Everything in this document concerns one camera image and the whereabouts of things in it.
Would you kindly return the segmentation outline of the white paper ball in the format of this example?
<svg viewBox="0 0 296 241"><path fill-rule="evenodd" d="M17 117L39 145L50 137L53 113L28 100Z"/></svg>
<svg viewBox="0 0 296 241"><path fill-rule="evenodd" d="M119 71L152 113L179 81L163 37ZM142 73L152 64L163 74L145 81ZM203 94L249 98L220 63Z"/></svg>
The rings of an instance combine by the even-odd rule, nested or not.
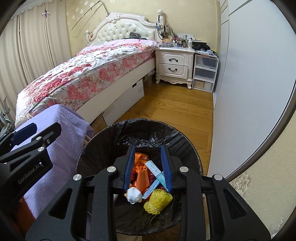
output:
<svg viewBox="0 0 296 241"><path fill-rule="evenodd" d="M142 201L142 193L135 187L130 187L125 197L130 204L140 203Z"/></svg>

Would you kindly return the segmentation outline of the orange paper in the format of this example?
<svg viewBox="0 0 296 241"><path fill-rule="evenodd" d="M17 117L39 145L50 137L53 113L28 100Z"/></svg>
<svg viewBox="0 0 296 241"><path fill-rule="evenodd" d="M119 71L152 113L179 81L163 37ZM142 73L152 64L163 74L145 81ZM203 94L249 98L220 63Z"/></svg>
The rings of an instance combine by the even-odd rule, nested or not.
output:
<svg viewBox="0 0 296 241"><path fill-rule="evenodd" d="M134 186L137 190L139 190L142 194L149 188L149 172L148 169L141 170L137 174L137 179L134 183Z"/></svg>

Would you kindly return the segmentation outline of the orange snack bag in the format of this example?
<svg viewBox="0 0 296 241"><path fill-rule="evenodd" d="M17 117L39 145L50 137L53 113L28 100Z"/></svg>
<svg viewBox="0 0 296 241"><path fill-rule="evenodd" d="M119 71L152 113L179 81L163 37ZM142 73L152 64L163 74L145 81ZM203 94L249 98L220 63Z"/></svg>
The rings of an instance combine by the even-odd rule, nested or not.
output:
<svg viewBox="0 0 296 241"><path fill-rule="evenodd" d="M134 182L137 179L137 175L140 171L145 170L147 167L145 163L149 161L149 156L143 153L135 153L134 166L131 175L131 181Z"/></svg>

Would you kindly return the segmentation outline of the yellow foam fruit net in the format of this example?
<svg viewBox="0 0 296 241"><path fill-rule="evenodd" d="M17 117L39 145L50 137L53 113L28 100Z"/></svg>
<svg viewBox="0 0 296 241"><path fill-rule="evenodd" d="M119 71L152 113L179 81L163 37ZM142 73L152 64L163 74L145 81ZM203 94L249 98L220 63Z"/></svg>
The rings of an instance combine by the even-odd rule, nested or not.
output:
<svg viewBox="0 0 296 241"><path fill-rule="evenodd" d="M147 213L158 215L166 208L173 200L173 196L163 189L155 189L150 198L144 204L144 209Z"/></svg>

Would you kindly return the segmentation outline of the teal toothpaste tube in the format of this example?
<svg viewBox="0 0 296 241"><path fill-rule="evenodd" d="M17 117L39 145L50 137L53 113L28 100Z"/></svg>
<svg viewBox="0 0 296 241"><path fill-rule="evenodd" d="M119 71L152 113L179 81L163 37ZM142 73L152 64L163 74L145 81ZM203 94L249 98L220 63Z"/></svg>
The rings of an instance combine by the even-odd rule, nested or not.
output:
<svg viewBox="0 0 296 241"><path fill-rule="evenodd" d="M166 181L165 181L165 175L163 172L160 171L160 169L153 163L153 161L149 160L145 163L145 166L152 172L152 174L157 178L157 180L163 185L163 187L167 189L166 187Z"/></svg>

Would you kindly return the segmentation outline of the black lined trash bin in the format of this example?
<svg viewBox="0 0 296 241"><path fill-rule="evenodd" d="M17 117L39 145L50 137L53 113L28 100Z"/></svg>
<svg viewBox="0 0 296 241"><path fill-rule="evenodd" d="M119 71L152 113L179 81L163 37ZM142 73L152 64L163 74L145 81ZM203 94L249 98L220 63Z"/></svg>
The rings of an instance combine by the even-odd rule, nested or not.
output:
<svg viewBox="0 0 296 241"><path fill-rule="evenodd" d="M197 150L182 132L160 121L134 118L115 123L97 135L82 150L75 172L84 177L96 175L126 155L128 147L135 146L138 153L149 156L159 169L162 168L160 147L166 145L170 155L180 158L183 165L203 174ZM172 228L181 221L182 197L173 196L172 202L152 215L143 204L130 204L125 197L115 201L116 231L124 235L149 235Z"/></svg>

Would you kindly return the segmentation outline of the grey desk chair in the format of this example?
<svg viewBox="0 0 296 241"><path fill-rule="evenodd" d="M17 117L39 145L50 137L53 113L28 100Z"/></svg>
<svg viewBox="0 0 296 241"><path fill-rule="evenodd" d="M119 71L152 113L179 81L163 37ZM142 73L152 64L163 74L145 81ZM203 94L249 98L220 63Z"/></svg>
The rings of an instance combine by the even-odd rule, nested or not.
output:
<svg viewBox="0 0 296 241"><path fill-rule="evenodd" d="M1 138L12 133L15 130L15 122L13 121L10 111L6 102L6 97L3 100L4 111L1 110Z"/></svg>

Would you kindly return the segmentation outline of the purple tablecloth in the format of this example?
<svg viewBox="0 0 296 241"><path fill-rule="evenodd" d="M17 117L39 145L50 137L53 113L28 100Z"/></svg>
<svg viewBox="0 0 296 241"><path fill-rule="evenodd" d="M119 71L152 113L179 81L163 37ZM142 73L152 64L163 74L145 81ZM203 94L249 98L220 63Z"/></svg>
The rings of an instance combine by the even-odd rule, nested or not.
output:
<svg viewBox="0 0 296 241"><path fill-rule="evenodd" d="M35 218L44 210L57 192L71 179L86 136L93 137L90 124L72 109L55 104L20 125L17 130L35 123L37 132L58 122L60 136L47 148L53 168L47 172L26 194L26 203Z"/></svg>

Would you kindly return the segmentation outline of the beige curtains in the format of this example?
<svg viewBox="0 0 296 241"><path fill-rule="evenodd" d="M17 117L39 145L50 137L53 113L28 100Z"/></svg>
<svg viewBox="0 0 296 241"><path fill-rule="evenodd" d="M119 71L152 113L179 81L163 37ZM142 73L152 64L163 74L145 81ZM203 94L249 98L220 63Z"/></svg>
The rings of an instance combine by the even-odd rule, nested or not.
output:
<svg viewBox="0 0 296 241"><path fill-rule="evenodd" d="M65 1L30 1L1 33L1 99L10 106L34 79L70 59Z"/></svg>

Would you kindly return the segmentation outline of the white under-bed storage box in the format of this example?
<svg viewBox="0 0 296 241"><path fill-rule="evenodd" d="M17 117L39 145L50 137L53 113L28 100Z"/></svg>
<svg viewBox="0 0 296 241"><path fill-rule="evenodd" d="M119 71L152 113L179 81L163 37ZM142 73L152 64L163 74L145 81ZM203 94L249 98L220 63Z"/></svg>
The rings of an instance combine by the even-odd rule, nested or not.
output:
<svg viewBox="0 0 296 241"><path fill-rule="evenodd" d="M121 118L130 108L144 97L143 81L138 80L125 93L117 98L103 113L103 118L110 126Z"/></svg>

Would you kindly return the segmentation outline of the white bed with floral cover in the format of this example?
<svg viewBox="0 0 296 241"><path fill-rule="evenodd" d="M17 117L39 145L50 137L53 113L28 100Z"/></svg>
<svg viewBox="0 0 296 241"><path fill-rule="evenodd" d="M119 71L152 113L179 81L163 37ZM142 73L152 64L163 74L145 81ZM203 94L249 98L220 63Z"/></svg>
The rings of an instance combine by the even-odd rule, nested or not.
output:
<svg viewBox="0 0 296 241"><path fill-rule="evenodd" d="M87 46L71 59L33 80L16 101L15 125L61 104L94 121L135 82L154 69L158 24L144 16L110 13Z"/></svg>

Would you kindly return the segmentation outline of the clear plastic drawer unit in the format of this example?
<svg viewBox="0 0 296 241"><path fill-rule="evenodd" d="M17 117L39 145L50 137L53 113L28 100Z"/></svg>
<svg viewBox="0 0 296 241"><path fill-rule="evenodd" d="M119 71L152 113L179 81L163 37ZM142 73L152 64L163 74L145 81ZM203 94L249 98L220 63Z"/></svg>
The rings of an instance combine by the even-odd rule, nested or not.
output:
<svg viewBox="0 0 296 241"><path fill-rule="evenodd" d="M192 88L212 93L215 86L218 65L219 58L217 56L203 51L196 51Z"/></svg>

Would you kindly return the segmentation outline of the white two-drawer nightstand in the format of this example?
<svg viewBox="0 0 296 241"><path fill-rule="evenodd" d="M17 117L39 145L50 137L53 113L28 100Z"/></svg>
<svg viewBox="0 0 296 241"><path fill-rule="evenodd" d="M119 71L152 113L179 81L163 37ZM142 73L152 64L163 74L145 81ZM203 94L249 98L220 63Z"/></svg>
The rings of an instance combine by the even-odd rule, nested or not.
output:
<svg viewBox="0 0 296 241"><path fill-rule="evenodd" d="M192 48L156 48L156 84L163 80L171 84L186 84L191 89L194 55L195 50Z"/></svg>

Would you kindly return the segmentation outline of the clutter on nightstand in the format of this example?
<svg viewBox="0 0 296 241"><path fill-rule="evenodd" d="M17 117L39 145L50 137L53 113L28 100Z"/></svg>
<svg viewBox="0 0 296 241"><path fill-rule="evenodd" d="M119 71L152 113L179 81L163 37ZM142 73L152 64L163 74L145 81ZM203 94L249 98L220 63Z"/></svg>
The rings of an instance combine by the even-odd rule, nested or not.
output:
<svg viewBox="0 0 296 241"><path fill-rule="evenodd" d="M192 41L195 40L194 35L189 34L175 34L170 29L169 23L165 22L163 13L158 13L156 21L157 36L160 39L161 47L184 47L191 48Z"/></svg>

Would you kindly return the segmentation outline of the black clothes pile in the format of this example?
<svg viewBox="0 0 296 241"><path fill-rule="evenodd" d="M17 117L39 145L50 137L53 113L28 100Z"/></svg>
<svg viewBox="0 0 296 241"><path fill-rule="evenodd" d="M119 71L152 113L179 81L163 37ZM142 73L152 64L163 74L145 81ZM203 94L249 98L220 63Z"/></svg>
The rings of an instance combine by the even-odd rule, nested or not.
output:
<svg viewBox="0 0 296 241"><path fill-rule="evenodd" d="M202 41L192 41L192 48L195 51L203 51L203 52L211 50L210 46L208 46L206 42L202 42Z"/></svg>

